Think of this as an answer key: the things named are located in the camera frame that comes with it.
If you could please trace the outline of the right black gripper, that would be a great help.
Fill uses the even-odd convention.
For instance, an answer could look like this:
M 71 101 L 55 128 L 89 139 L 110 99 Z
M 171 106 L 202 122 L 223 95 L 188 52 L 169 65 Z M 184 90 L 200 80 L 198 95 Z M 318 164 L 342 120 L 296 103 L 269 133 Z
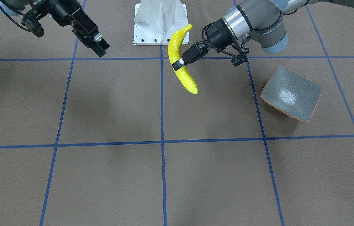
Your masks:
M 98 26 L 84 12 L 77 0 L 49 0 L 48 12 L 61 27 L 71 26 L 74 35 L 84 40 L 85 45 L 99 58 L 106 54 L 110 45 L 101 33 L 98 33 Z

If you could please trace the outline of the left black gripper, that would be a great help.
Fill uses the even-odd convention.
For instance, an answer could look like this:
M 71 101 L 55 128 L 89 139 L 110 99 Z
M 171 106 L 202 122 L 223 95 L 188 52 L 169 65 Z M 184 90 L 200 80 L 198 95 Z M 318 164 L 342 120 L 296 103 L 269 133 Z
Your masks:
M 225 51 L 228 46 L 233 45 L 233 37 L 223 19 L 204 27 L 201 37 L 202 41 L 193 44 L 182 54 L 181 58 L 171 64 L 174 71 L 201 59 L 210 49 L 231 56 L 231 61 L 234 65 L 240 64 L 240 55 L 233 55 Z

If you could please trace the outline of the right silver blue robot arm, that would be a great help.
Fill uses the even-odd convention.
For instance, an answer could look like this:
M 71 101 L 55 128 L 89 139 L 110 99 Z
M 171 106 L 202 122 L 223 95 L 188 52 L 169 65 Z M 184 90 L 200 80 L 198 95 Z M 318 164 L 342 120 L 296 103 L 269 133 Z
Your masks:
M 110 47 L 77 0 L 0 0 L 0 12 L 39 38 L 45 34 L 39 20 L 50 15 L 59 26 L 71 26 L 78 40 L 100 58 Z

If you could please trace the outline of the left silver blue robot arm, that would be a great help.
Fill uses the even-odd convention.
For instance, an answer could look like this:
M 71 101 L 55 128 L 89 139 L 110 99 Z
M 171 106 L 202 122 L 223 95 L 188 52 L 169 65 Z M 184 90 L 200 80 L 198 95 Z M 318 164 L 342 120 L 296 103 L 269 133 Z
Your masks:
M 231 7 L 226 15 L 202 29 L 202 41 L 194 43 L 181 56 L 171 60 L 173 69 L 194 63 L 210 49 L 231 56 L 234 66 L 247 62 L 248 49 L 238 45 L 254 40 L 264 52 L 274 54 L 288 43 L 283 16 L 293 14 L 298 8 L 314 4 L 316 0 L 244 0 Z

